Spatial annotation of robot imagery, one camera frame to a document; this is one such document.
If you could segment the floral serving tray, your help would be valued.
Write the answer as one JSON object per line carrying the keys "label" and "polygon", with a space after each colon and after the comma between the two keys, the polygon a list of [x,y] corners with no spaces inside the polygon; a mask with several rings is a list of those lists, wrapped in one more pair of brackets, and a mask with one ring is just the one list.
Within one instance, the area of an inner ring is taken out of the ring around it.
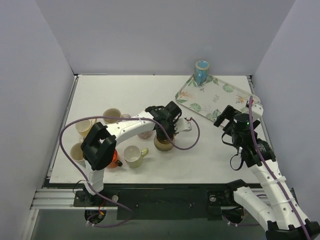
{"label": "floral serving tray", "polygon": [[248,91],[244,91],[215,76],[208,75],[201,84],[195,80],[197,75],[192,75],[181,89],[175,94],[177,103],[215,122],[223,110],[228,106],[241,113],[246,112],[247,101],[252,96],[254,104],[261,100]]}

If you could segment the aluminium frame rail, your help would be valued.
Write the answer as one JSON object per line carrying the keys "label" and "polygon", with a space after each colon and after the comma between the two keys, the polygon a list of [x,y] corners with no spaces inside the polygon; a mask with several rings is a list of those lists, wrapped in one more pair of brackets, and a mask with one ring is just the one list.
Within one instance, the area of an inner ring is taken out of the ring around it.
{"label": "aluminium frame rail", "polygon": [[[137,115],[153,105],[166,105],[188,80],[185,75],[80,75],[71,89],[63,116],[63,124],[74,120],[97,116],[109,108]],[[208,189],[223,187],[226,183],[242,179],[253,192],[264,192],[257,178],[247,167],[233,171],[230,164],[237,164],[236,150],[226,146],[221,139],[222,130],[192,109],[182,107],[182,115],[194,118],[192,130],[176,136],[177,148],[168,152],[158,151],[153,139],[133,137],[117,147],[118,153],[130,145],[148,148],[149,154],[140,167],[126,164],[106,169],[106,189]],[[35,193],[32,206],[39,209],[72,208],[73,189],[82,187],[80,172],[69,162],[57,147],[49,168],[49,178],[44,188]]]}

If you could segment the pink patterned mug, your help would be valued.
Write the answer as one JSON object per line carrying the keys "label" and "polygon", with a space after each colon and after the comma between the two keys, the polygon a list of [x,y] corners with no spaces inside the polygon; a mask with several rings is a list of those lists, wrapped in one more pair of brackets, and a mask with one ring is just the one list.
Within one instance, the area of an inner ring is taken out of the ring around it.
{"label": "pink patterned mug", "polygon": [[139,133],[137,136],[140,138],[140,139],[148,139],[152,136],[153,134],[153,131],[150,130],[150,131],[144,131],[144,132],[141,132]]}

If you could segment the beige speckled mug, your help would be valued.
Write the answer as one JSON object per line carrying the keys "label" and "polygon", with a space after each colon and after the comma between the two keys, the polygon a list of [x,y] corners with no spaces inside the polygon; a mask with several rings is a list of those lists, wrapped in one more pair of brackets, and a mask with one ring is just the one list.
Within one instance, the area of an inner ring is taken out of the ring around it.
{"label": "beige speckled mug", "polygon": [[104,117],[111,117],[111,118],[104,118],[103,122],[105,124],[114,124],[121,122],[122,120],[119,118],[130,118],[131,116],[127,113],[122,114],[121,111],[117,108],[109,108],[104,111],[102,114]]}

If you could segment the orange mug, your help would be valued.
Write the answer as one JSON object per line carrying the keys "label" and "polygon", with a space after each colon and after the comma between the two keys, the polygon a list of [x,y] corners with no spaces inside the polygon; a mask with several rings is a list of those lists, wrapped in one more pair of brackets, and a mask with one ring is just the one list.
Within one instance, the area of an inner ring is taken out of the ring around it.
{"label": "orange mug", "polygon": [[119,160],[118,152],[117,152],[117,150],[115,149],[115,150],[114,150],[114,154],[113,154],[112,161],[111,161],[111,163],[107,166],[107,168],[108,168],[108,169],[114,169],[114,168],[122,167],[122,166],[123,166],[123,163]]}

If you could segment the pale green mug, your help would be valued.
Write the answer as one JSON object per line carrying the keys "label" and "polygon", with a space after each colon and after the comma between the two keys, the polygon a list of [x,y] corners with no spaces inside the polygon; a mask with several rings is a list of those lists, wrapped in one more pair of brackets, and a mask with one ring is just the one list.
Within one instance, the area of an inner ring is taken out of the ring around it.
{"label": "pale green mug", "polygon": [[135,145],[130,145],[124,149],[123,158],[130,168],[138,168],[148,154],[148,148],[140,149]]}

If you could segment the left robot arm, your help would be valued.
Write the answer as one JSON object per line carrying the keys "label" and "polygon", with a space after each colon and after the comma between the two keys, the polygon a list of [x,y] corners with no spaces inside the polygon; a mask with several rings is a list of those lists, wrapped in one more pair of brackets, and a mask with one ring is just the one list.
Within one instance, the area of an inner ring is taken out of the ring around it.
{"label": "left robot arm", "polygon": [[134,117],[117,123],[95,123],[80,146],[86,164],[85,200],[92,206],[102,202],[104,169],[112,162],[118,144],[153,130],[159,141],[172,140],[181,115],[182,110],[171,101],[166,106],[149,106]]}

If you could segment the yellow mug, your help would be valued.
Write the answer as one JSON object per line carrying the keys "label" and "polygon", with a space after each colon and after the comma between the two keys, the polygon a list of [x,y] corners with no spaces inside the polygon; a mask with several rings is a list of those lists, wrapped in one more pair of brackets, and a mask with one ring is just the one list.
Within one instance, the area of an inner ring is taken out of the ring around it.
{"label": "yellow mug", "polygon": [[97,122],[96,118],[82,120],[75,124],[75,129],[80,134],[81,137],[85,138],[96,122]]}

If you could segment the round beige mug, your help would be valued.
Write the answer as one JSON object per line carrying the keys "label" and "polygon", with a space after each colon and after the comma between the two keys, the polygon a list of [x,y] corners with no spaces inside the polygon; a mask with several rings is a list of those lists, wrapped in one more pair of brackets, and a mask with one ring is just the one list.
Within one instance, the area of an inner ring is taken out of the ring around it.
{"label": "round beige mug", "polygon": [[153,143],[155,148],[161,152],[168,152],[174,148],[168,139],[159,139],[157,135],[154,137]]}

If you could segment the blue mug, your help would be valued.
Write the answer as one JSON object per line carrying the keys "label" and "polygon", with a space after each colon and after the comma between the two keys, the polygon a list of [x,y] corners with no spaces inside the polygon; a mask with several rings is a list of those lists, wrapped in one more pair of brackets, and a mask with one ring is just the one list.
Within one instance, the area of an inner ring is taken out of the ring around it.
{"label": "blue mug", "polygon": [[209,75],[209,68],[210,64],[205,60],[199,60],[195,63],[193,77],[198,86],[206,81]]}

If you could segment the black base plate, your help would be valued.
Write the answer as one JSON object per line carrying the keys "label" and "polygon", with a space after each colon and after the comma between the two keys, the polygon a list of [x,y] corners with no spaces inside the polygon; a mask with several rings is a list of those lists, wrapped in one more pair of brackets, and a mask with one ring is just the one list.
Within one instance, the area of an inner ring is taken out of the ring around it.
{"label": "black base plate", "polygon": [[106,184],[99,195],[75,191],[73,205],[84,207],[85,217],[99,223],[108,207],[118,207],[117,219],[192,220],[223,218],[240,223],[244,208],[232,199],[226,184]]}

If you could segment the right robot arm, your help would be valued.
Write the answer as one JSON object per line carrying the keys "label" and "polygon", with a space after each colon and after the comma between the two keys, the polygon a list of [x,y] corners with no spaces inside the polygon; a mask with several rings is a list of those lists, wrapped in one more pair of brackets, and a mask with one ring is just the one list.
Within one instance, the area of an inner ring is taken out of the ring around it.
{"label": "right robot arm", "polygon": [[311,221],[302,211],[281,174],[276,156],[270,145],[258,138],[252,111],[242,113],[228,105],[214,125],[224,120],[224,135],[231,136],[230,145],[237,150],[241,165],[246,165],[255,175],[269,203],[264,203],[242,179],[227,183],[224,201],[239,204],[246,209],[265,230],[268,240],[313,240],[320,234],[320,225]]}

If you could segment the tall floral beige mug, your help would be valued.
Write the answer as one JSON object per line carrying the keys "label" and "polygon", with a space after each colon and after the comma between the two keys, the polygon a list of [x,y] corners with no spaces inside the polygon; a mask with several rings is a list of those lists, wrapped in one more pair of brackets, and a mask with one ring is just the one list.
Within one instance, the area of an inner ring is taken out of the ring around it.
{"label": "tall floral beige mug", "polygon": [[85,159],[83,156],[83,151],[81,149],[81,142],[76,143],[75,145],[72,146],[69,154],[71,159],[77,163],[79,166],[85,168],[86,167],[86,163],[85,163]]}

